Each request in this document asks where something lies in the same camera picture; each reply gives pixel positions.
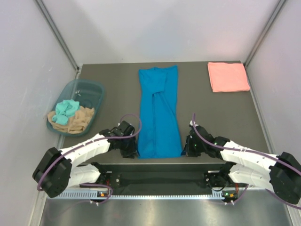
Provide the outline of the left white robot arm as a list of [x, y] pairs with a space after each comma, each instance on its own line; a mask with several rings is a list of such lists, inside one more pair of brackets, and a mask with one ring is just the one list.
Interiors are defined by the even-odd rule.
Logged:
[[117, 149], [124, 157], [134, 157], [138, 154], [136, 135], [135, 128], [122, 121], [118, 126], [104, 129], [74, 146], [48, 149], [32, 175], [37, 189], [55, 198], [75, 186], [108, 186], [109, 179], [103, 167], [97, 162], [86, 164], [86, 161]]

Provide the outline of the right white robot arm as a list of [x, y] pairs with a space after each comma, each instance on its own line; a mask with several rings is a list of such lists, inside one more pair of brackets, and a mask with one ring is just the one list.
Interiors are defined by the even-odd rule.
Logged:
[[190, 122], [183, 154], [202, 153], [225, 161], [218, 173], [208, 176], [208, 185], [226, 187], [247, 184], [264, 188], [282, 201], [297, 205], [301, 199], [301, 165], [290, 153], [262, 153], [225, 137], [213, 137], [203, 127]]

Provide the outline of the blue t shirt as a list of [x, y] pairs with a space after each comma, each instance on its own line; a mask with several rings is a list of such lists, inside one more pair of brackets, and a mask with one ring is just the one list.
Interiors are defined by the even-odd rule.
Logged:
[[178, 67], [139, 70], [141, 85], [138, 151], [143, 159], [178, 158], [182, 144], [176, 117]]

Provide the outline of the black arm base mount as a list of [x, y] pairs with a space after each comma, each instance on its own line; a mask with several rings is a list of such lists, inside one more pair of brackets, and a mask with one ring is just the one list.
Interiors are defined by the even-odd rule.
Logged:
[[101, 164], [92, 163], [115, 190], [207, 189], [205, 174], [223, 163]]

